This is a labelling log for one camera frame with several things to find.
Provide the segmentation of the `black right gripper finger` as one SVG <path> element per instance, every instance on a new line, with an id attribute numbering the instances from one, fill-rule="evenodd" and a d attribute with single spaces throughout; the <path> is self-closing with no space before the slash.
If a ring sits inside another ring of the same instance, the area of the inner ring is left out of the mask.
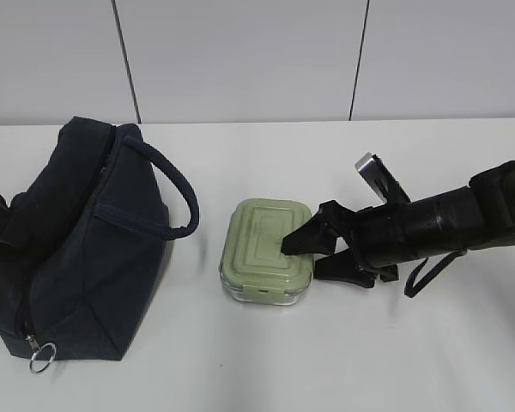
<path id="1" fill-rule="evenodd" d="M 345 282 L 361 288 L 373 288 L 375 275 L 363 270 L 350 250 L 338 252 L 316 261 L 313 278 L 330 282 Z"/>
<path id="2" fill-rule="evenodd" d="M 316 214 L 306 224 L 282 240 L 281 252 L 287 256 L 335 253 L 337 239 L 347 231 L 345 216 Z"/>

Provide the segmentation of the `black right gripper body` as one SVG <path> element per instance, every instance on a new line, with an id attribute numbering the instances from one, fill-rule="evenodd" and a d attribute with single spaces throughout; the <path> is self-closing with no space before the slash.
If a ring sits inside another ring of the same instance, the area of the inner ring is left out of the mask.
<path id="1" fill-rule="evenodd" d="M 348 244 L 358 265 L 382 282 L 395 282 L 399 279 L 397 261 L 400 229 L 397 227 L 397 213 L 400 205 L 367 207 L 357 212 L 331 200 L 321 203 L 317 214 L 345 216 L 348 219 L 347 231 L 342 239 Z"/>

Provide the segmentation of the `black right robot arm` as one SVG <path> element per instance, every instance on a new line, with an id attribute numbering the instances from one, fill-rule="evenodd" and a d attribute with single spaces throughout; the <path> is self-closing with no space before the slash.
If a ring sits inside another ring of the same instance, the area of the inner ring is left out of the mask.
<path id="1" fill-rule="evenodd" d="M 316 279 L 373 288 L 377 280 L 398 280 L 399 264 L 416 261 L 404 286 L 413 298 L 468 251 L 515 245 L 515 161 L 418 201 L 377 155 L 365 154 L 355 168 L 383 204 L 353 211 L 335 200 L 321 203 L 282 241 L 285 255 L 320 255 Z"/>

